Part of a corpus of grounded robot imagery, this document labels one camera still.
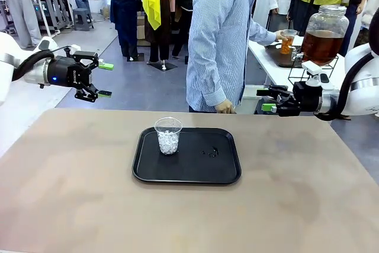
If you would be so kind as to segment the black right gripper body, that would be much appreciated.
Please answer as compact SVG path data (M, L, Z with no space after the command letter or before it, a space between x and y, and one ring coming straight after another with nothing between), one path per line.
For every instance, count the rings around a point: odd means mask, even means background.
M293 96L296 99L295 115L301 113L317 114L319 110L320 98L322 97L322 87L311 87L306 82L296 82L293 86Z

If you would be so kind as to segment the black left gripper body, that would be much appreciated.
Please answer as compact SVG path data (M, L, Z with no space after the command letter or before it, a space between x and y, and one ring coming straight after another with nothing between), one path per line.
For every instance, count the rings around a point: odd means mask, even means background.
M47 66L47 81L50 85L84 88L91 84L91 70L73 58L57 56Z

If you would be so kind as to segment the person's right hand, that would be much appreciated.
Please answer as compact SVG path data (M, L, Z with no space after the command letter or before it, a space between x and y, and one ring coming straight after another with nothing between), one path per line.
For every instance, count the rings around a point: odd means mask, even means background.
M229 100L224 100L222 103L215 106L217 113L235 114L233 104Z

